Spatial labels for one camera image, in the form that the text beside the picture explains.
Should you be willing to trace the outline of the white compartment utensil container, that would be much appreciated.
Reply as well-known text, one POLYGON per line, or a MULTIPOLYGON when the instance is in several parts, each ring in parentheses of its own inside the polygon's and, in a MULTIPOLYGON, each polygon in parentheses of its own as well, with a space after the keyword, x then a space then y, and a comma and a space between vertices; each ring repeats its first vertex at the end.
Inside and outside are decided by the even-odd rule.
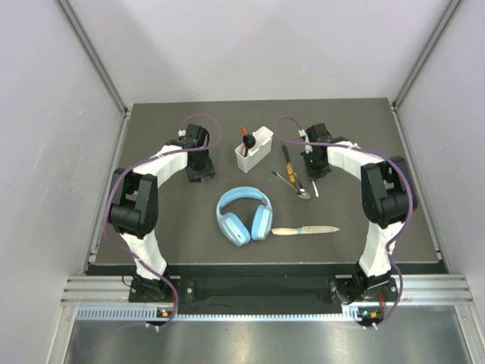
POLYGON ((256 139, 255 146, 249 150, 246 158, 243 157, 243 142, 235 148, 236 162, 238 168, 243 173, 248 173, 253 169, 266 155, 271 151, 273 132, 263 126, 257 129, 253 134, 256 139))

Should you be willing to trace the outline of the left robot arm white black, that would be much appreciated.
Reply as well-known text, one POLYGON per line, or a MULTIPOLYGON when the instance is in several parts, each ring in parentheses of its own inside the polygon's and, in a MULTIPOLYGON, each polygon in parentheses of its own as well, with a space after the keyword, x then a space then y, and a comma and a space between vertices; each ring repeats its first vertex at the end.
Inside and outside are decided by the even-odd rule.
POLYGON ((132 302, 161 302, 174 297, 172 283, 155 236, 158 221, 158 188, 184 170, 190 182, 215 176, 208 147, 209 132, 188 124, 149 160, 129 170, 118 168, 111 180, 112 200, 107 222, 127 244, 136 264, 130 289, 132 302))

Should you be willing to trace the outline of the black ladle spoon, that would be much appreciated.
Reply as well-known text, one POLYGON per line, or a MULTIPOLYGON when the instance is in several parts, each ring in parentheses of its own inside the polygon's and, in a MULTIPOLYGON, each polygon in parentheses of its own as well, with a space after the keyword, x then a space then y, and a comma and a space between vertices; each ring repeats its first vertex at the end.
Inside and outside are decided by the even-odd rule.
POLYGON ((244 145, 243 157, 246 158, 249 153, 249 150, 255 146, 256 139, 253 134, 246 134, 243 136, 242 141, 244 145))

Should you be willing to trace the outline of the white spoon horizontal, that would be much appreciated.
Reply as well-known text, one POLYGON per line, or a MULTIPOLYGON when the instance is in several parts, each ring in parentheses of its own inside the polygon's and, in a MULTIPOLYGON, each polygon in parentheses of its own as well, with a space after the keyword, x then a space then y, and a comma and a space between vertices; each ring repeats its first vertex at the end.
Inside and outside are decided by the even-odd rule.
POLYGON ((320 196, 320 194, 319 194, 319 191, 318 191, 318 188, 317 188, 315 179, 314 178, 310 178, 310 181, 311 181, 311 185, 312 185, 313 190, 314 190, 314 195, 315 195, 316 198, 318 198, 320 196))

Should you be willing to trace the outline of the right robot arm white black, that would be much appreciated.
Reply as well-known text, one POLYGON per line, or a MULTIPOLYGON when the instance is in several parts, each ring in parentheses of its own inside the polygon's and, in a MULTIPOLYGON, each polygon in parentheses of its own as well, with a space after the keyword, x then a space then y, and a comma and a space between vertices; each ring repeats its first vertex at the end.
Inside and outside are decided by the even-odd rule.
POLYGON ((396 237, 417 201, 406 160, 366 152, 344 138, 333 138, 325 124, 299 130, 309 177, 318 179, 339 168, 361 183, 361 204, 369 220, 364 251, 348 281, 336 285, 338 301, 371 300, 388 285, 396 237))

